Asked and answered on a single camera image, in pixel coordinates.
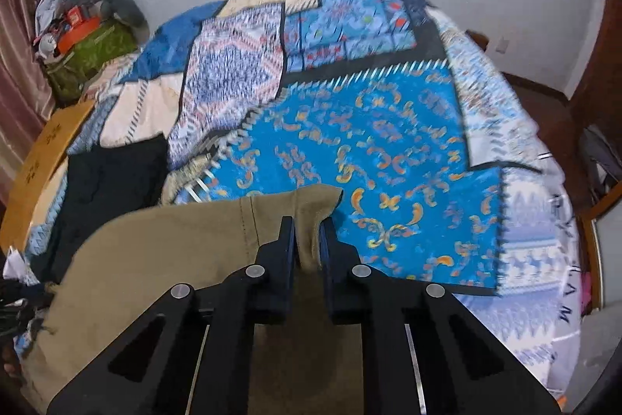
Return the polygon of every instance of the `metal screw head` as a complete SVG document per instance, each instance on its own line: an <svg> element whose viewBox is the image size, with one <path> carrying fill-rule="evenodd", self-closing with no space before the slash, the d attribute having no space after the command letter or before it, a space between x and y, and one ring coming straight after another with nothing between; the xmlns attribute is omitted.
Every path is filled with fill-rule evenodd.
<svg viewBox="0 0 622 415"><path fill-rule="evenodd" d="M371 268L364 264L359 264L352 268L352 274L358 278L366 278L371 274Z"/></svg>
<svg viewBox="0 0 622 415"><path fill-rule="evenodd" d="M251 278L259 278L266 272L266 268L260 266L258 264L254 264L252 266L248 266L246 268L246 276L250 276Z"/></svg>
<svg viewBox="0 0 622 415"><path fill-rule="evenodd" d="M186 284L177 284L170 290L170 295L175 299L183 299L190 293L190 287Z"/></svg>
<svg viewBox="0 0 622 415"><path fill-rule="evenodd" d="M445 295L445 288L439 284L430 284L425 288L425 291L431 297L443 297Z"/></svg>

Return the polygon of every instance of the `blue patterned fabric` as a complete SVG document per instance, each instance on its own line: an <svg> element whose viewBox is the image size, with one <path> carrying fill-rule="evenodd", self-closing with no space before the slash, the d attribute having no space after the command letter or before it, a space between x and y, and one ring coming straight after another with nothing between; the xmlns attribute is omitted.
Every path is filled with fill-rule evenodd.
<svg viewBox="0 0 622 415"><path fill-rule="evenodd" d="M427 0L402 0L406 12L411 18L413 25L422 25L428 21L427 7L433 7Z"/></svg>
<svg viewBox="0 0 622 415"><path fill-rule="evenodd" d="M402 0L321 0L285 17L287 71L414 48L410 26Z"/></svg>
<svg viewBox="0 0 622 415"><path fill-rule="evenodd" d="M291 86L192 191L216 200L337 185L338 237L364 263L495 288L500 170L466 171L451 73L421 67Z"/></svg>
<svg viewBox="0 0 622 415"><path fill-rule="evenodd" d="M89 152L94 145L99 144L101 131L116 102L117 97L113 96L95 105L89 118L82 124L79 134L67 147L67 155Z"/></svg>
<svg viewBox="0 0 622 415"><path fill-rule="evenodd" d="M575 269L571 265L576 259L576 231L552 212L551 191L558 193L552 188L556 171L552 159L544 170L544 175L521 168L501 170L505 207L497 296L457 297L548 385L555 346L578 330L578 323L572 328L568 319L578 322L578 315L561 306L562 296L570 296L570 306L577 299L576 294L572 297L575 288L562 291ZM567 200L561 185L558 195ZM566 244L560 241L563 237Z"/></svg>
<svg viewBox="0 0 622 415"><path fill-rule="evenodd" d="M210 2L163 23L136 59L130 72L119 82L150 80L161 74L183 72L192 42L201 30L201 22L211 18L223 4L223 1Z"/></svg>
<svg viewBox="0 0 622 415"><path fill-rule="evenodd" d="M275 98L283 74L282 10L281 3L265 4L203 22L169 135L171 169L188 162L210 130L232 129L250 107Z"/></svg>
<svg viewBox="0 0 622 415"><path fill-rule="evenodd" d="M536 136L537 124L522 109L512 87L445 13L436 9L427 13L439 27L455 76L470 166L502 161L539 170L542 143Z"/></svg>

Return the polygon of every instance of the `khaki fabric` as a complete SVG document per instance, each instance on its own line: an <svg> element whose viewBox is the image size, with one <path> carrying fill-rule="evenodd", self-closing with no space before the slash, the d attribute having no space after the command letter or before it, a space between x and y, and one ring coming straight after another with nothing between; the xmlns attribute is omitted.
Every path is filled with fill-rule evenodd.
<svg viewBox="0 0 622 415"><path fill-rule="evenodd" d="M363 411L359 326L333 326L318 273L317 228L341 198L328 185L236 201L130 213L103 226L74 257L32 352L24 394L40 411L166 290L220 283L295 219L303 273L284 326L257 326L249 413Z"/></svg>

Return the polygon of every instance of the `bed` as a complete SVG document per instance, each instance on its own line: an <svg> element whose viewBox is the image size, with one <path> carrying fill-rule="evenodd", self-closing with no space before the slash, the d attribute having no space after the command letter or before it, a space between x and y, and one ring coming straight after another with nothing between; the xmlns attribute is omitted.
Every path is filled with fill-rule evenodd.
<svg viewBox="0 0 622 415"><path fill-rule="evenodd" d="M451 284L563 395L580 319L564 174L504 77L427 0L209 3L163 24L88 96L68 154L162 132L163 206L338 186L338 235L362 262ZM58 171L27 259L45 252L63 203Z"/></svg>

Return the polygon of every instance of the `curtain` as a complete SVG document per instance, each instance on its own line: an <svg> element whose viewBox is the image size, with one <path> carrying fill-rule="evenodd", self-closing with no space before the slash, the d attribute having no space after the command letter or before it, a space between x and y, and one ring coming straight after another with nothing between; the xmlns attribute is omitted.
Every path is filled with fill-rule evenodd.
<svg viewBox="0 0 622 415"><path fill-rule="evenodd" d="M32 49L39 0L0 0L0 203L54 108Z"/></svg>

